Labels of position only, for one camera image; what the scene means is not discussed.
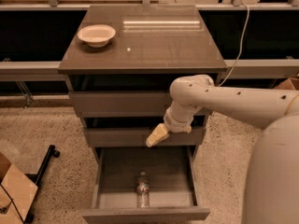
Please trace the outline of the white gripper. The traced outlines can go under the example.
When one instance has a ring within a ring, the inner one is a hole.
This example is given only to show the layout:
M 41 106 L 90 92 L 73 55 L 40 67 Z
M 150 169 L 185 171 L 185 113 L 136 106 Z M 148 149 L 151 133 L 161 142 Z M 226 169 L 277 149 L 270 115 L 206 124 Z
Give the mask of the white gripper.
M 152 131 L 146 140 L 147 147 L 153 147 L 163 140 L 167 139 L 170 133 L 190 133 L 192 131 L 191 124 L 188 122 L 180 122 L 173 118 L 171 109 L 168 108 L 164 114 L 164 123 L 160 123 Z

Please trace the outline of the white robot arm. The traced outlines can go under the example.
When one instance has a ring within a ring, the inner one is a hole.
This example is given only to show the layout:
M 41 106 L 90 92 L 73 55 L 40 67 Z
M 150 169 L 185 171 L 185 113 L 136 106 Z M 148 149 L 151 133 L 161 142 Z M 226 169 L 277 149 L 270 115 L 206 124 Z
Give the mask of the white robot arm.
M 196 75 L 175 79 L 170 95 L 147 146 L 190 132 L 203 108 L 262 129 L 249 160 L 242 224 L 299 224 L 299 92 L 220 87 Z

